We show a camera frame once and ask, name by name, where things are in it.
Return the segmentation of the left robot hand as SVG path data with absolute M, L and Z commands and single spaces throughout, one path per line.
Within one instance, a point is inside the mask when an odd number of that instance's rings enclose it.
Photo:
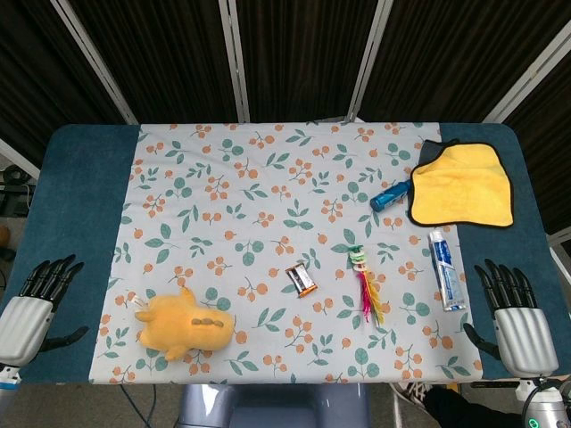
M 74 332 L 49 338 L 48 330 L 70 283 L 84 264 L 71 254 L 64 259 L 45 260 L 26 278 L 20 292 L 1 314 L 1 370 L 8 372 L 29 364 L 40 352 L 70 346 L 88 331 L 83 325 Z

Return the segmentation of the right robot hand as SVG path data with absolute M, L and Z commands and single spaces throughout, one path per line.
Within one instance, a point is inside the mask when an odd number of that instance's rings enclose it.
M 486 341 L 470 324 L 463 325 L 479 350 L 499 360 L 517 378 L 540 378 L 559 368 L 549 323 L 539 308 L 527 276 L 486 259 L 475 266 L 492 316 L 496 342 Z

